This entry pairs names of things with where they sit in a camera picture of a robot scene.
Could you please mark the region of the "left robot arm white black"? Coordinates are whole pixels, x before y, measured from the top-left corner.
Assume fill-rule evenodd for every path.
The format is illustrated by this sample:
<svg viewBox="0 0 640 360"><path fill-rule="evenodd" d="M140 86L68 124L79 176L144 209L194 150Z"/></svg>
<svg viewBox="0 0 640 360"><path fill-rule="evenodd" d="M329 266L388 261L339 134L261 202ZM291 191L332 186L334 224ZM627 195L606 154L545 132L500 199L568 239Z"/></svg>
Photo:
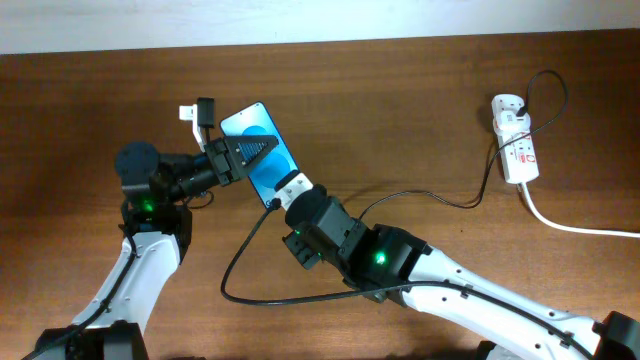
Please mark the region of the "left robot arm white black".
<svg viewBox="0 0 640 360"><path fill-rule="evenodd" d="M274 135L224 136L196 155L126 145L115 170L125 199L120 255L89 305L65 328L45 330L31 359L145 359L143 333L169 278L191 244L188 203L244 179L279 144Z"/></svg>

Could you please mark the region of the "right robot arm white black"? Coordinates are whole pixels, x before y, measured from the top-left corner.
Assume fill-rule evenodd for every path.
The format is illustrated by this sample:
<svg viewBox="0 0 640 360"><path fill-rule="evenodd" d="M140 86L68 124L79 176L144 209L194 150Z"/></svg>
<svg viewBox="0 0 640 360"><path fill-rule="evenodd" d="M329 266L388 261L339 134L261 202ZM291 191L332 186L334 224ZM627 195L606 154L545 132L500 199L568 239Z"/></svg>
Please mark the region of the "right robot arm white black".
<svg viewBox="0 0 640 360"><path fill-rule="evenodd" d="M411 233L367 227L320 185L296 181L276 194L305 268L323 259L372 301L392 300L471 330L521 359L636 359L639 323L603 321L539 304L465 269Z"/></svg>

